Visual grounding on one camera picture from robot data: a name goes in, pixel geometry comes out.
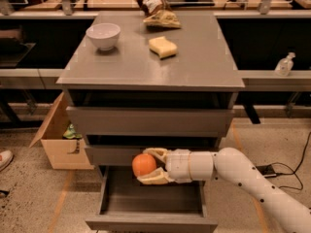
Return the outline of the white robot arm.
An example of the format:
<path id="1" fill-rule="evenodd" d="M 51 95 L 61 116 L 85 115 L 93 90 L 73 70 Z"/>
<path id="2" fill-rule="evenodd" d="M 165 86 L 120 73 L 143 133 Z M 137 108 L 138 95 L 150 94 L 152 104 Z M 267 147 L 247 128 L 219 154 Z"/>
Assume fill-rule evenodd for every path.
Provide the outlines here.
<path id="1" fill-rule="evenodd" d="M 311 233 L 311 211 L 272 184 L 240 150 L 217 152 L 148 148 L 132 160 L 142 184 L 191 183 L 221 178 L 251 194 L 288 233 Z"/>

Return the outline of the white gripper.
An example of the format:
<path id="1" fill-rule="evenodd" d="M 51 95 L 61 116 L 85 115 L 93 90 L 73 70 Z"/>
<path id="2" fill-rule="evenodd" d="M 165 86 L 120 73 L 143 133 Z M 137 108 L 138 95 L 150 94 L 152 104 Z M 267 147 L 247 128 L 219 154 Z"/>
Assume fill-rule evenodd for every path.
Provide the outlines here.
<path id="1" fill-rule="evenodd" d="M 214 174 L 214 160 L 210 151 L 173 150 L 165 148 L 147 148 L 143 150 L 165 163 L 148 175 L 139 176 L 142 184 L 161 185 L 167 183 L 191 183 L 193 181 L 210 180 Z"/>

